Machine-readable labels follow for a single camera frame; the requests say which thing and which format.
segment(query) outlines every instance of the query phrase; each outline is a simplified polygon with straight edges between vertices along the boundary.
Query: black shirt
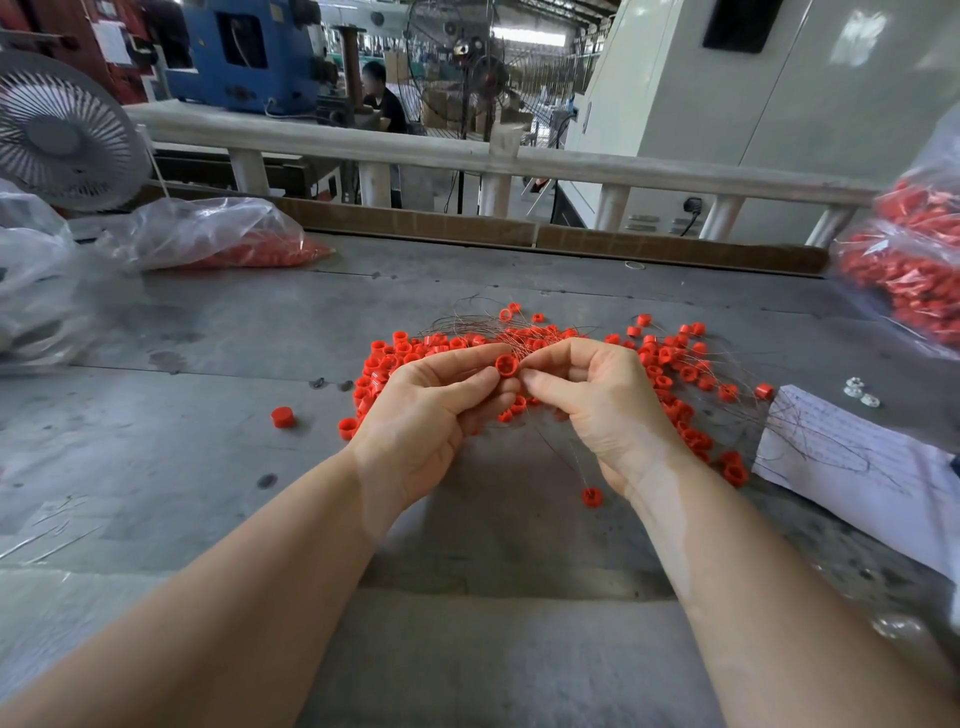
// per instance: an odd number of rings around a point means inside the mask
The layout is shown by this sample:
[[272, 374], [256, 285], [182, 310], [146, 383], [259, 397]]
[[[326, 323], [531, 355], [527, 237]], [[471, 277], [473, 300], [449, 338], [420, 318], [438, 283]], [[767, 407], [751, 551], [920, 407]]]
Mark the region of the black shirt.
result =
[[383, 112], [383, 118], [390, 119], [388, 132], [407, 133], [407, 117], [403, 113], [403, 105], [389, 88], [383, 89], [383, 100], [377, 104], [373, 94], [364, 97], [363, 104]]

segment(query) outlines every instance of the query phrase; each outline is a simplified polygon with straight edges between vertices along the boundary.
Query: metal table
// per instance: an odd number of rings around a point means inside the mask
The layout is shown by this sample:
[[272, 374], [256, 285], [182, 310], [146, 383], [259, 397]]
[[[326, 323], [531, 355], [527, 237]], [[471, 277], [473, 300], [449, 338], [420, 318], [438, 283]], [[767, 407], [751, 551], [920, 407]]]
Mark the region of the metal table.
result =
[[[338, 254], [311, 270], [151, 274], [152, 303], [130, 311], [129, 330], [62, 374], [0, 379], [0, 553], [66, 524], [0, 560], [0, 698], [335, 452], [372, 339], [454, 311], [519, 301], [598, 334], [639, 312], [670, 331], [704, 321], [711, 347], [761, 379], [960, 447], [949, 366], [919, 358], [828, 281], [330, 240]], [[849, 376], [884, 406], [845, 397]], [[695, 422], [752, 456], [759, 424], [698, 394]], [[282, 404], [297, 430], [271, 426]], [[603, 507], [584, 508], [583, 481], [605, 491]], [[756, 477], [744, 496], [868, 613], [920, 617], [960, 662], [945, 578]], [[302, 725], [719, 724], [643, 527], [546, 411], [470, 438], [388, 534], [363, 587]]]

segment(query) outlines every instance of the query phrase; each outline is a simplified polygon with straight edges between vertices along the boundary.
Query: white fan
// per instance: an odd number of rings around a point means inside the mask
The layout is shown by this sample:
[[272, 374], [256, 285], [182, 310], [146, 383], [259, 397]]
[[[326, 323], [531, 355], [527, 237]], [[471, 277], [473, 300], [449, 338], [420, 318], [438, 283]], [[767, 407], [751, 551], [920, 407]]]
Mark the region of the white fan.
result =
[[0, 53], [0, 177], [96, 212], [132, 199], [150, 171], [130, 118], [89, 77], [38, 53]]

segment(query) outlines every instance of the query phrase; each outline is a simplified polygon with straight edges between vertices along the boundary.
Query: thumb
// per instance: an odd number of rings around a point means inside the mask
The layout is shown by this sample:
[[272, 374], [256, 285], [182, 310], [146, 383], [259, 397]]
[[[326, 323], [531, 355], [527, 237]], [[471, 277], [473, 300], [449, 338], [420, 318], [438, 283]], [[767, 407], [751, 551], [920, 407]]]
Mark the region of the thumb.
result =
[[536, 369], [522, 370], [520, 381], [538, 400], [560, 407], [568, 415], [579, 409], [577, 390], [580, 385], [575, 382]]
[[489, 397], [499, 383], [500, 373], [494, 367], [482, 369], [463, 381], [441, 387], [444, 406], [459, 415]]

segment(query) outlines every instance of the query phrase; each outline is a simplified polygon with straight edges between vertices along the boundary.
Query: hand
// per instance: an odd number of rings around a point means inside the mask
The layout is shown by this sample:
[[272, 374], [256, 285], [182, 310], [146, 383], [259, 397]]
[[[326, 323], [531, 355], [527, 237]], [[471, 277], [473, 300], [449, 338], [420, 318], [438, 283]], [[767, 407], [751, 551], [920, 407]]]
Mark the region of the hand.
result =
[[390, 377], [347, 448], [364, 490], [382, 500], [379, 521], [432, 491], [464, 438], [514, 403], [519, 382], [492, 365], [503, 353], [506, 344], [438, 353]]
[[621, 496], [667, 454], [686, 453], [636, 352], [591, 339], [564, 339], [520, 364], [520, 380], [560, 407]]

